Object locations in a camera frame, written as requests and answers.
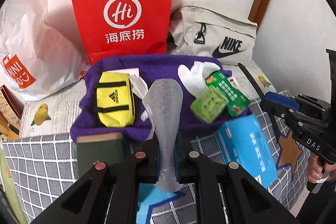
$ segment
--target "yellow adidas pouch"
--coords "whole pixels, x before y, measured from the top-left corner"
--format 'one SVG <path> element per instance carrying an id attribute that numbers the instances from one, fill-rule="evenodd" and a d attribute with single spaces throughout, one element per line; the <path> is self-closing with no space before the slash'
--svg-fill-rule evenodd
<path id="1" fill-rule="evenodd" d="M 125 127 L 134 123 L 134 97 L 129 74 L 103 72 L 95 85 L 97 114 L 107 127 Z"/>

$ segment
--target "green packet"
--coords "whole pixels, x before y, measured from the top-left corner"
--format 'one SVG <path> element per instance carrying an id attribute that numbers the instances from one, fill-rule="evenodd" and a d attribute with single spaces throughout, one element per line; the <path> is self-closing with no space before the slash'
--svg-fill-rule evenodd
<path id="1" fill-rule="evenodd" d="M 231 85 L 221 71 L 215 71 L 205 80 L 205 83 L 207 86 L 214 86 L 223 93 L 228 100 L 226 109 L 232 117 L 237 117 L 251 102 L 244 94 Z"/>
<path id="2" fill-rule="evenodd" d="M 195 116 L 207 123 L 211 123 L 223 112 L 227 99 L 214 86 L 209 86 L 206 91 L 190 105 Z"/>

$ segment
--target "screw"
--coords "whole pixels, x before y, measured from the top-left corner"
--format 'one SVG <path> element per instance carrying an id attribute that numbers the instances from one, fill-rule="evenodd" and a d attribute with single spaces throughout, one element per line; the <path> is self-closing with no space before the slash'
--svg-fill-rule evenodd
<path id="1" fill-rule="evenodd" d="M 142 151 L 139 151 L 139 152 L 135 153 L 135 157 L 137 159 L 143 159 L 144 157 L 146 157 L 146 153 L 142 152 Z"/>
<path id="2" fill-rule="evenodd" d="M 231 169 L 238 169 L 239 168 L 239 164 L 237 162 L 235 162 L 235 161 L 231 161 L 231 162 L 229 162 L 229 167 Z"/>
<path id="3" fill-rule="evenodd" d="M 106 164 L 104 162 L 100 161 L 100 162 L 97 162 L 95 164 L 95 167 L 96 167 L 97 170 L 103 170 L 103 169 L 105 169 Z"/>
<path id="4" fill-rule="evenodd" d="M 190 158 L 198 158 L 200 156 L 200 154 L 197 151 L 190 151 L 189 156 L 190 156 Z"/>

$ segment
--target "nike swoosh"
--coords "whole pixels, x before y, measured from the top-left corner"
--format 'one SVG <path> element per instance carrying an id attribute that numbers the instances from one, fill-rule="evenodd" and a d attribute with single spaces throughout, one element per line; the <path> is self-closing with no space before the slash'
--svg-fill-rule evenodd
<path id="1" fill-rule="evenodd" d="M 220 52 L 219 51 L 219 47 L 218 46 L 212 53 L 212 57 L 214 58 L 222 58 L 222 57 L 226 57 L 226 56 L 229 56 L 229 55 L 232 55 L 232 54 L 236 54 L 236 53 L 239 53 L 239 52 L 243 52 L 244 50 L 242 51 L 238 51 L 238 52 Z"/>

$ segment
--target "white circle logo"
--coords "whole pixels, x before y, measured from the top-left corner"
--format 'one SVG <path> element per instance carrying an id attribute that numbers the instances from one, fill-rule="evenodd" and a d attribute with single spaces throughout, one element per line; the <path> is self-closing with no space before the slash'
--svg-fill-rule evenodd
<path id="1" fill-rule="evenodd" d="M 113 22 L 109 17 L 109 8 L 116 1 L 117 0 L 109 0 L 104 7 L 104 19 L 107 22 L 107 24 L 114 27 L 114 28 L 117 28 L 117 29 L 124 29 L 124 28 L 131 27 L 135 23 L 137 23 L 138 20 L 141 17 L 141 13 L 142 13 L 142 8 L 141 8 L 141 4 L 140 4 L 139 0 L 130 0 L 136 5 L 136 8 L 137 8 L 135 16 L 134 16 L 134 14 L 132 14 L 131 6 L 127 5 L 127 3 L 122 3 L 120 1 L 117 5 L 115 13 L 112 14 L 112 18 L 113 18 L 113 21 L 114 21 Z M 125 17 L 128 18 L 128 19 L 131 19 L 133 17 L 134 18 L 130 23 L 125 25 L 125 24 L 118 24 L 119 16 L 120 16 L 121 21 L 123 21 L 125 19 Z"/>

